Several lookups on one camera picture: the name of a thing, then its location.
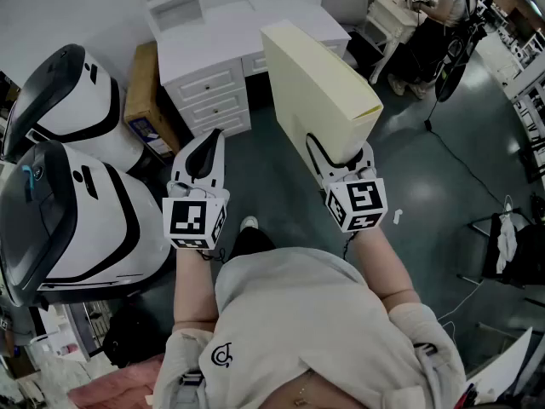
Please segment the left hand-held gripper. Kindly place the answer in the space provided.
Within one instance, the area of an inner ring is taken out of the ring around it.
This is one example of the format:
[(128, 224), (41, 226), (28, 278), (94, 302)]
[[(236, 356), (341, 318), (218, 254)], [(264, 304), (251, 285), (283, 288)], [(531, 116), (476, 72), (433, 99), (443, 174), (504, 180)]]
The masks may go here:
[(211, 251), (227, 219), (228, 190), (223, 186), (225, 137), (213, 129), (191, 140), (175, 156), (163, 198), (163, 233), (176, 249)]

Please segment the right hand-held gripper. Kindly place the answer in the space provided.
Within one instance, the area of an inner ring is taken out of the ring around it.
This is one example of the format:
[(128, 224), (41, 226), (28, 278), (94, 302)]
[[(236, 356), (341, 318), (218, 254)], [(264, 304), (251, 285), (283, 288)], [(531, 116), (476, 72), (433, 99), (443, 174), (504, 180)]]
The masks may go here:
[(313, 134), (307, 134), (306, 147), (325, 192), (324, 204), (339, 229), (352, 233), (379, 226), (387, 214), (387, 196), (369, 142), (361, 141), (341, 164), (330, 159)]

